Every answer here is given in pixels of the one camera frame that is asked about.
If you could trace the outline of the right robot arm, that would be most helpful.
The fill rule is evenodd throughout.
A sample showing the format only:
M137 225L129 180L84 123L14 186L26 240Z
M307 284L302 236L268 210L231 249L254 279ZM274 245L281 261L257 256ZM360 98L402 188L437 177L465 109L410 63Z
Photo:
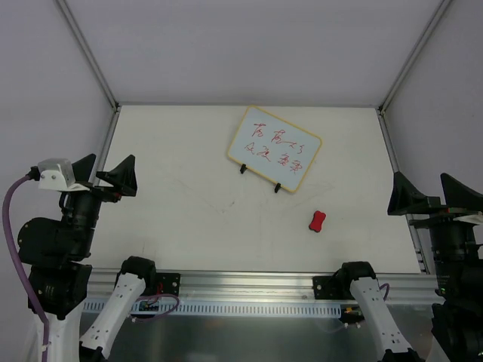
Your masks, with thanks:
M415 215L409 224L429 232L432 278L396 281L395 304L430 305L428 361L482 359L482 245L474 228L482 223L482 195L453 176L440 176L444 196L427 196L400 171L393 176L390 216ZM379 361L419 361L388 309L369 262L345 262L330 278L328 293L353 299L367 324Z

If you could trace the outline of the yellow framed whiteboard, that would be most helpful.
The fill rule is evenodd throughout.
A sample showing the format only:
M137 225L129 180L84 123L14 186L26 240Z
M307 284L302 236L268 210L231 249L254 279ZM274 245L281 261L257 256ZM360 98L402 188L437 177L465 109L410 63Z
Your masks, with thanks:
M322 145L321 138L256 106L247 107L229 145L229 159L296 192Z

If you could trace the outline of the red whiteboard eraser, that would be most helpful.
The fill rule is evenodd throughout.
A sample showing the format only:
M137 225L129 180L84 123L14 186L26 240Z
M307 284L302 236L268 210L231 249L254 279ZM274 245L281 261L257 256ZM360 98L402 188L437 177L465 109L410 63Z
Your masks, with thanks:
M316 210L312 216L312 220L309 224L309 230L319 233L322 231L323 223L326 220L327 214Z

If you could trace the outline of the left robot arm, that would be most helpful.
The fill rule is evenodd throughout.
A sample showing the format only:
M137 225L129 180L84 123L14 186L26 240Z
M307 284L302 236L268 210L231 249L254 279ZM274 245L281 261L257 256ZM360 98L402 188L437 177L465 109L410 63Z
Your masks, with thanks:
M116 275L107 304L89 331L79 333L88 294L91 245L104 203L117 203L137 193L135 157L129 155L111 171L98 171L105 186L89 178L96 156L75 163L51 158L32 167L26 175L40 189L60 193L59 220L37 217L19 231L20 262L30 265L27 286L29 307L40 322L42 361L106 361L115 338L133 304L157 286L155 263L139 256L128 257Z

